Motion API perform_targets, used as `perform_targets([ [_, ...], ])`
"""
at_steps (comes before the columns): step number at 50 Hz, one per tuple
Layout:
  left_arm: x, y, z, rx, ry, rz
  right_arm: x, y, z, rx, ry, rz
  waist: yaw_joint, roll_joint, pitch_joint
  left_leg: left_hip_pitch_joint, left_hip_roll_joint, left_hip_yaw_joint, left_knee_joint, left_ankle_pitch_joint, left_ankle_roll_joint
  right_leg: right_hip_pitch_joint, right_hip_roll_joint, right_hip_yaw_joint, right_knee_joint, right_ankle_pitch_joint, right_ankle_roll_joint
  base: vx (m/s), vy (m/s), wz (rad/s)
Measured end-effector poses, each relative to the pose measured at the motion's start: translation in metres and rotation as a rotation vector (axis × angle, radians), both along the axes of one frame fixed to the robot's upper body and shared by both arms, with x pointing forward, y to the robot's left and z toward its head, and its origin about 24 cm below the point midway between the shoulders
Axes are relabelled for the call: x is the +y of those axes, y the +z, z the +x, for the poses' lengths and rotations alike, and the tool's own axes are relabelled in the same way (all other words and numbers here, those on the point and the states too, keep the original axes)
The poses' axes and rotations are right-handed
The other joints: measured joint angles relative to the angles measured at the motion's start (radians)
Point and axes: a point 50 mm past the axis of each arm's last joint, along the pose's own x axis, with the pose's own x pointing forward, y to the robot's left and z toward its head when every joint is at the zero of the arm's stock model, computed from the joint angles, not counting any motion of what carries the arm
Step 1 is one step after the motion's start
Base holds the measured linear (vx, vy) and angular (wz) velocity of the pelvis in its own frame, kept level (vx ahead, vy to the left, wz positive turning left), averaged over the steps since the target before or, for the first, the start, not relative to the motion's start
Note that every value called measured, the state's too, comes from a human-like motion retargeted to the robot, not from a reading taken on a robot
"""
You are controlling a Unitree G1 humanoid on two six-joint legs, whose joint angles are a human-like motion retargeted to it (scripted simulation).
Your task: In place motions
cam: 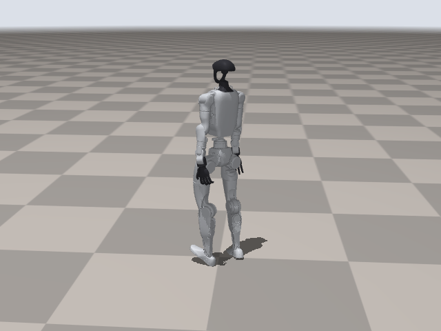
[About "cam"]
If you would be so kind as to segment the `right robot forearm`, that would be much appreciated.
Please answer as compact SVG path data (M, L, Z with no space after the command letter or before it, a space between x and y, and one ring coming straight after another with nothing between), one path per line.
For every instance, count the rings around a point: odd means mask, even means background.
M238 154L239 153L239 140L240 140L240 134L242 131L242 126L234 129L233 135L231 136L231 146L232 146L232 153Z

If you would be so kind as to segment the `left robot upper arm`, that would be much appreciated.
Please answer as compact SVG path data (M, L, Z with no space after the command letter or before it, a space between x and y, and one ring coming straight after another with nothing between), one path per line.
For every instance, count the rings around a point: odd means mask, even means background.
M205 135L209 132L211 106L214 104L214 92L202 94L198 98L200 106L200 119L201 124L205 129ZM198 125L199 126L199 125Z

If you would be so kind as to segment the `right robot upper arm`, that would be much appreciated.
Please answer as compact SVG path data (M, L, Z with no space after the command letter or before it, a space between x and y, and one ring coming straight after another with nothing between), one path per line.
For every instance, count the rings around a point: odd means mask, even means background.
M243 104L245 101L245 94L243 92L238 92L239 95L239 104L238 104L238 116L237 116L237 122L236 127L234 129L237 129L241 127L242 125L242 117L243 117Z

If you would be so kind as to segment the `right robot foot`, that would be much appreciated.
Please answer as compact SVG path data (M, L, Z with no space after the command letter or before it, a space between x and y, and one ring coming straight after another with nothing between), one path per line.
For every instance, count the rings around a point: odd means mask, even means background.
M244 257L243 251L238 247L236 248L236 250L233 250L233 247L232 247L230 249L227 249L226 251L229 255L232 255L236 258L243 258Z

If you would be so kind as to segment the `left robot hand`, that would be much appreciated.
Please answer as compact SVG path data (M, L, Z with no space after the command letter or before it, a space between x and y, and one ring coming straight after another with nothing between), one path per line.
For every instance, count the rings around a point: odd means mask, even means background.
M207 162L206 162L206 158L205 157L203 157L203 163L204 164L201 164L201 165L198 165L197 164L197 166L199 167L198 168L198 170L197 170L197 173L196 173L196 178L199 180L199 178L198 177L200 177L200 183L201 184L205 184L205 185L210 185L211 183L213 183L214 181L212 181L211 180L211 178L210 178L210 176L209 176L209 172L208 172L208 170L207 170L207 168L206 168L206 165L207 165ZM208 179L209 180L208 180ZM206 181L206 182L205 182Z

